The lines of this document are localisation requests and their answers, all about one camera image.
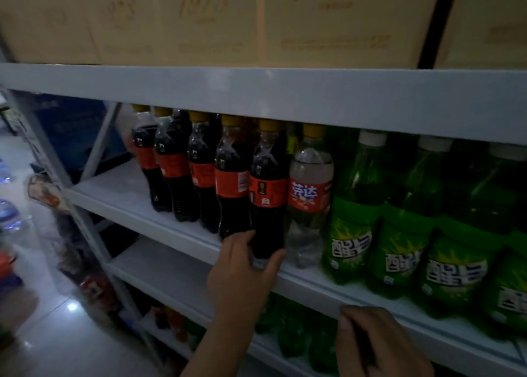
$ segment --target floor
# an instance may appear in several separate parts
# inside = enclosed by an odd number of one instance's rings
[[[0,297],[0,323],[16,336],[16,343],[0,352],[0,376],[161,376],[138,340],[100,315],[94,320],[93,312],[88,314],[74,297],[73,285],[49,266],[35,228],[36,218],[47,209],[27,201],[24,194],[33,155],[3,126],[0,158],[13,175],[11,183],[0,184],[0,198],[12,201],[22,217],[29,218],[14,264],[25,285]]]

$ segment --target yellow bottle cap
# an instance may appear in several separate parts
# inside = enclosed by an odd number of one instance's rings
[[[235,115],[221,115],[221,125],[228,127],[241,126],[243,118]]]
[[[150,111],[150,106],[149,105],[132,104],[132,108],[137,113]]]
[[[206,112],[189,111],[190,121],[192,123],[208,122],[209,114]]]
[[[260,131],[282,131],[284,122],[274,119],[260,119]]]
[[[304,135],[309,138],[322,138],[326,132],[326,126],[304,123]]]
[[[154,107],[154,114],[158,118],[160,118],[162,116],[170,116],[172,114],[172,108]]]

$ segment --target fingernail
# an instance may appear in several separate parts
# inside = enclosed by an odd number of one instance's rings
[[[339,315],[338,317],[338,329],[345,331],[353,331],[352,322],[343,314]]]

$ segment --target beige box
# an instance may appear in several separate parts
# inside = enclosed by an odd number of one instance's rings
[[[525,69],[527,0],[454,0],[435,67]]]
[[[167,64],[255,66],[256,0],[156,0]]]
[[[265,0],[273,67],[417,67],[436,0]]]
[[[30,16],[22,0],[0,0],[0,34],[10,55],[18,62],[43,63]]]
[[[163,64],[159,18],[152,0],[80,2],[103,64]]]
[[[76,0],[20,0],[45,63],[101,63]]]

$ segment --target red label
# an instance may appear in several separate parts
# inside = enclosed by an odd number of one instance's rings
[[[190,174],[187,154],[158,154],[158,160],[159,166],[161,166],[161,172],[165,177],[182,177]]]
[[[136,147],[135,155],[141,165],[141,169],[157,169],[158,163],[155,161],[154,147]]]
[[[240,198],[249,193],[249,171],[214,169],[216,194],[224,198]]]
[[[288,204],[305,212],[320,212],[329,206],[331,181],[309,184],[289,178]]]
[[[192,182],[196,187],[214,187],[214,164],[195,164],[189,162]]]
[[[249,177],[249,198],[263,208],[275,208],[287,202],[287,179],[260,180]]]

